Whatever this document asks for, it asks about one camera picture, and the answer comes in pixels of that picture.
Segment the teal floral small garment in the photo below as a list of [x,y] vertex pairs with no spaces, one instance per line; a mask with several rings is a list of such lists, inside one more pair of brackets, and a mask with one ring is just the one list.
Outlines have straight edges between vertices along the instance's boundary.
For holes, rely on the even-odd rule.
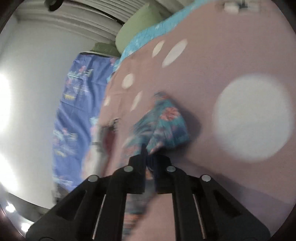
[[[160,149],[174,149],[189,141],[186,122],[178,108],[164,92],[154,94],[149,111],[132,127],[122,146],[119,166],[128,164],[131,157],[146,146],[149,155]],[[126,200],[122,240],[126,240],[156,194],[152,166],[147,164],[144,194],[129,194]]]

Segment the folded white grey clothes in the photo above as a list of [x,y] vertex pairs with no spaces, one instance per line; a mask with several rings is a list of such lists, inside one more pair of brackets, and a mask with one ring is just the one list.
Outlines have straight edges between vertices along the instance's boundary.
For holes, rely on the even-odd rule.
[[92,131],[92,140],[88,152],[82,162],[81,177],[86,179],[90,175],[103,177],[107,165],[106,138],[108,127],[97,124]]

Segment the folded pink clothes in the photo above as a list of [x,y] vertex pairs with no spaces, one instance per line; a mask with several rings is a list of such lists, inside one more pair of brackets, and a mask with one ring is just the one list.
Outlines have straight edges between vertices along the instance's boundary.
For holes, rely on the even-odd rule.
[[102,146],[108,156],[111,156],[113,144],[116,139],[116,133],[118,130],[119,118],[115,118],[108,126],[102,128]]

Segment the blue tree print sheet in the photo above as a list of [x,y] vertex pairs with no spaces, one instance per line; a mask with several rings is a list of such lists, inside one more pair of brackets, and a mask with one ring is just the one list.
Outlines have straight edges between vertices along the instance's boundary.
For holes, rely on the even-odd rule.
[[53,130],[53,180],[71,192],[83,180],[82,165],[96,132],[116,57],[80,53],[65,78]]

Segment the pink polka dot bedspread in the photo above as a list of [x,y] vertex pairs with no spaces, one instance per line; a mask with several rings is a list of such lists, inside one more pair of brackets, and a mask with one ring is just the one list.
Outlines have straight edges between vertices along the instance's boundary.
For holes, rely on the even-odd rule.
[[295,33],[272,1],[230,14],[193,10],[124,59],[107,85],[101,126],[118,120],[105,175],[123,162],[130,131],[164,92],[190,140],[168,151],[189,175],[211,175],[275,233],[295,204]]

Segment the grey curtain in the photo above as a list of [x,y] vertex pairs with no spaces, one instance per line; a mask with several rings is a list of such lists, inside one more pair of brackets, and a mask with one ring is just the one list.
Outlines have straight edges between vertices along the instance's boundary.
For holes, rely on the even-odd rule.
[[44,1],[24,1],[15,15],[20,21],[34,21],[84,36],[96,42],[112,43],[123,24],[146,1],[63,1],[49,11]]

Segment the green pillow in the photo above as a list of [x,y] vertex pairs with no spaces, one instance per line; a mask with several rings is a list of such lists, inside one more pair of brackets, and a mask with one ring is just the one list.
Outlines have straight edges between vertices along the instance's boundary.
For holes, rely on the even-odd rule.
[[147,3],[136,11],[119,30],[115,43],[97,42],[91,52],[103,56],[120,57],[131,40],[141,31],[162,22],[165,17],[153,3]]

